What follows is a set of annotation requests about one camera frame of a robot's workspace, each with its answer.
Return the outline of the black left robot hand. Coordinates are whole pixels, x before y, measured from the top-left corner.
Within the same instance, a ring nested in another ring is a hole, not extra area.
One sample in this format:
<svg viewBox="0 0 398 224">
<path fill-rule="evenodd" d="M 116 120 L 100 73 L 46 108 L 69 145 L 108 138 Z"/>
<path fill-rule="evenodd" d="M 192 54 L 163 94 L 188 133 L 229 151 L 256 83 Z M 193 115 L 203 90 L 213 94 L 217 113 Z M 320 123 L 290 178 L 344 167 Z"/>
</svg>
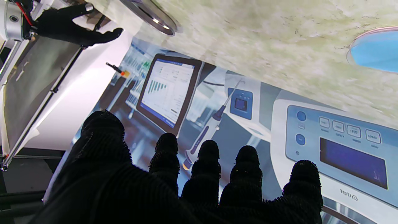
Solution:
<svg viewBox="0 0 398 224">
<path fill-rule="evenodd" d="M 165 133 L 149 170 L 132 164 L 121 121 L 95 111 L 82 125 L 43 208 L 30 224 L 321 224 L 323 197 L 317 166 L 300 160 L 282 195 L 262 198 L 257 151 L 243 146 L 219 196 L 218 145 L 205 141 L 178 195 L 178 142 Z"/>
</svg>

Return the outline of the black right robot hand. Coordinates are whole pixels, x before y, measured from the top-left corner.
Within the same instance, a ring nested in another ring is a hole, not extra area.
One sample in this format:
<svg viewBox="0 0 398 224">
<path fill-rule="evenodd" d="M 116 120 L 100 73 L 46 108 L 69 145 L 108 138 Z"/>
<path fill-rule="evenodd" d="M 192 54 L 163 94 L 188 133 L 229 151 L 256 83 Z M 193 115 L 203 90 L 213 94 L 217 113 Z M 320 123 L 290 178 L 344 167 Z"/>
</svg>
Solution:
<svg viewBox="0 0 398 224">
<path fill-rule="evenodd" d="M 94 10 L 91 3 L 84 3 L 64 7 L 61 9 L 49 8 L 42 12 L 34 22 L 34 31 L 41 37 L 66 41 L 84 47 L 94 44 L 105 44 L 117 39 L 123 32 L 123 28 L 100 33 L 88 30 L 74 23 L 74 19 L 87 15 Z"/>
</svg>

